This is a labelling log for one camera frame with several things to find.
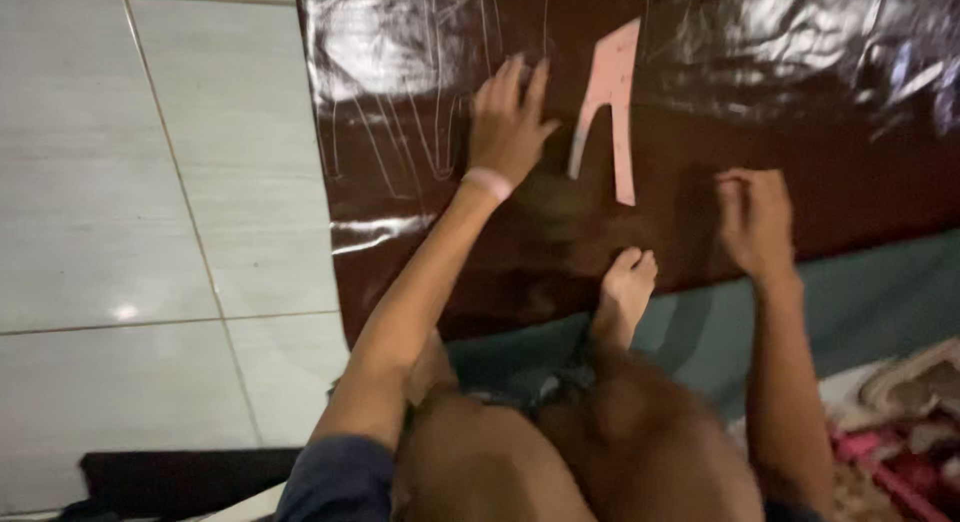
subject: rubber band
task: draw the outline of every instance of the rubber band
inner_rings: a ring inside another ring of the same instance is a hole
[[[464,181],[480,184],[493,194],[500,203],[514,193],[514,186],[503,175],[486,167],[473,167],[463,175]]]

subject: brown leather sheet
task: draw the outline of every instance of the brown leather sheet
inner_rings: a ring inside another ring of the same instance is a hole
[[[801,259],[960,225],[958,0],[298,0],[352,344],[466,164],[470,94],[523,52],[552,63],[564,127],[480,236],[440,323],[498,332],[591,308],[625,246],[657,290],[737,272],[712,175],[781,168]],[[614,194],[610,109],[577,181],[594,44],[640,18],[630,99],[635,207]]]

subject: paper cutout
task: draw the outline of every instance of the paper cutout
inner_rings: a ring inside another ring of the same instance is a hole
[[[634,196],[634,167],[630,154],[630,90],[634,84],[634,59],[640,32],[641,21],[635,19],[597,42],[567,168],[570,179],[575,181],[580,176],[580,161],[594,115],[601,107],[609,105],[613,117],[616,200],[631,207],[637,203],[637,198]]]

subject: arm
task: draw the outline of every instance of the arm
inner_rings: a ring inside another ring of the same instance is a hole
[[[750,275],[756,327],[747,385],[747,439],[768,499],[833,510],[833,455],[793,264],[791,207],[780,171],[717,177],[721,234]]]
[[[496,171],[516,186],[540,159],[558,123],[543,124],[547,66],[536,68],[521,107],[523,60],[506,62],[477,93],[470,132],[470,168]],[[447,304],[477,236],[499,200],[464,182],[433,231],[366,320],[342,378],[310,437],[364,435],[395,450],[403,414],[403,382]]]

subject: teal mat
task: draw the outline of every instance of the teal mat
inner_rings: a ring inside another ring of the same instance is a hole
[[[960,230],[799,267],[817,373],[901,356],[960,333]],[[632,346],[702,393],[726,418],[743,414],[753,342],[745,279],[654,298]],[[494,336],[451,342],[464,388],[526,400],[569,362],[586,313]]]

